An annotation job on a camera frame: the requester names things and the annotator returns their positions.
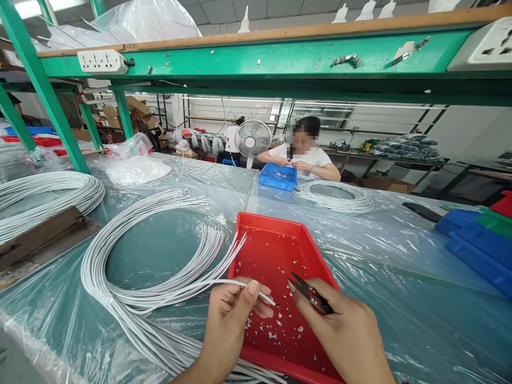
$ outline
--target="white fan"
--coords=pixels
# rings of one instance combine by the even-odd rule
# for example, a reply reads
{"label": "white fan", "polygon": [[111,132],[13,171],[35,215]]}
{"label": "white fan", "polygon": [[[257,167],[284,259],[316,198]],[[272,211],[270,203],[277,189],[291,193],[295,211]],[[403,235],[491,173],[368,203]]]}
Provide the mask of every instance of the white fan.
{"label": "white fan", "polygon": [[235,145],[240,153],[247,156],[247,169],[252,167],[255,157],[268,151],[272,133],[270,128],[259,120],[246,120],[236,130]]}

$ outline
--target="green plastic tray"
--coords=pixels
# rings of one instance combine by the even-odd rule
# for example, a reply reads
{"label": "green plastic tray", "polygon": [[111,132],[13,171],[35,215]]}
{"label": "green plastic tray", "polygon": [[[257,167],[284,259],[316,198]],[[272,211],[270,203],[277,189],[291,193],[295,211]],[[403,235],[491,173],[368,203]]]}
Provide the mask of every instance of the green plastic tray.
{"label": "green plastic tray", "polygon": [[489,208],[480,208],[483,215],[480,215],[475,221],[491,231],[512,239],[512,219],[499,213],[491,211]]}

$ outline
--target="plastic table cover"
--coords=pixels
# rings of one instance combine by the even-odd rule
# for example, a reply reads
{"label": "plastic table cover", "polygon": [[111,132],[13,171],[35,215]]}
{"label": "plastic table cover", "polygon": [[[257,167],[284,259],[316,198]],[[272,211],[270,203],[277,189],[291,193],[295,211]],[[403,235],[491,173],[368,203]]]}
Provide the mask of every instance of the plastic table cover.
{"label": "plastic table cover", "polygon": [[[154,215],[123,236],[110,254],[108,279],[140,289],[180,270],[208,222],[234,235],[236,214],[249,211],[304,223],[338,284],[375,312],[395,377],[409,383],[495,383],[512,378],[512,306],[491,284],[443,248],[433,224],[401,207],[439,202],[371,191],[375,210],[347,215],[290,192],[258,185],[257,172],[176,156],[154,155],[172,172],[144,186],[114,188],[91,217],[108,221],[141,198],[188,187],[210,206]],[[344,192],[319,187],[319,193]],[[51,198],[51,194],[40,200]],[[12,206],[0,215],[24,207]],[[121,327],[82,287],[80,265],[90,240],[0,293],[0,325],[49,384],[166,383],[169,376],[130,344]],[[150,317],[202,340],[208,294]]]}

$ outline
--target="black hair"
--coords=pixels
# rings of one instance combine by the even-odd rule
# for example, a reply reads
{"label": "black hair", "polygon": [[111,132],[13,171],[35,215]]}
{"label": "black hair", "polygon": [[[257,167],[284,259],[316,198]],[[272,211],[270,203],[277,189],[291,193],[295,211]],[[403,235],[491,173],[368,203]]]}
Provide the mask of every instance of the black hair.
{"label": "black hair", "polygon": [[306,116],[297,121],[297,131],[303,131],[314,139],[320,134],[320,119],[316,116]]}

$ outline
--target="white t-shirt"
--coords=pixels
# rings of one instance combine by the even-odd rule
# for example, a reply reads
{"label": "white t-shirt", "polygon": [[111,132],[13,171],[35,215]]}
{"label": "white t-shirt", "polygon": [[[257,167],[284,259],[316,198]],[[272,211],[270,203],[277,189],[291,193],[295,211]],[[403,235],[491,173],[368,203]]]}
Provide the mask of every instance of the white t-shirt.
{"label": "white t-shirt", "polygon": [[238,125],[233,125],[226,129],[226,151],[227,152],[232,152],[232,153],[240,152],[238,150],[238,148],[236,148],[236,145],[235,145],[235,133],[238,128],[239,128]]}
{"label": "white t-shirt", "polygon": [[[271,156],[274,157],[282,157],[288,158],[288,144],[281,144],[279,147],[272,148],[269,151]],[[324,152],[322,148],[313,147],[307,153],[303,155],[294,155],[291,163],[295,161],[303,161],[308,164],[311,164],[315,167],[323,167],[325,164],[332,163],[328,154]],[[309,177],[313,179],[321,179],[319,176],[315,174],[310,174],[308,171],[299,171],[299,176]]]}

